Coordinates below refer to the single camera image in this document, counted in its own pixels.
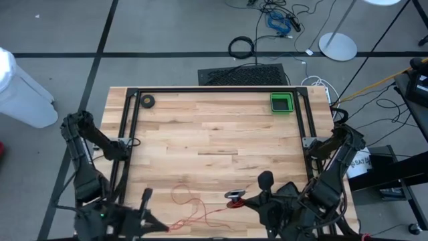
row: butcher block tabletop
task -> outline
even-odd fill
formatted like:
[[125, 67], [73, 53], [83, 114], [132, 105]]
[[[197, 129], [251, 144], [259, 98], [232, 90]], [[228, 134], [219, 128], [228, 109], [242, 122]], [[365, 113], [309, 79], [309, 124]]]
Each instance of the butcher block tabletop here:
[[[107, 137], [118, 136], [127, 88], [110, 88], [100, 128]], [[272, 114], [270, 92], [144, 94], [153, 95], [156, 104], [149, 109], [139, 107], [135, 137], [141, 144], [132, 149], [124, 205], [138, 209], [144, 189], [153, 188], [148, 208], [171, 227], [168, 233], [145, 237], [267, 238], [258, 214], [247, 207], [227, 209], [229, 200], [224, 194], [245, 189], [244, 198], [257, 195], [261, 191], [257, 176], [265, 170], [274, 174], [272, 191], [289, 181], [300, 191], [303, 189], [308, 178], [296, 111]], [[324, 88], [308, 86], [308, 95], [317, 136], [330, 137], [333, 120]], [[300, 99], [305, 130], [309, 133], [303, 103]], [[133, 108], [134, 98], [125, 137], [129, 134]], [[94, 153], [95, 157], [99, 155], [102, 153]], [[94, 162], [109, 179], [112, 162], [103, 158]], [[118, 173], [120, 179], [122, 166]], [[351, 228], [358, 231], [346, 180], [345, 188], [345, 217]]]

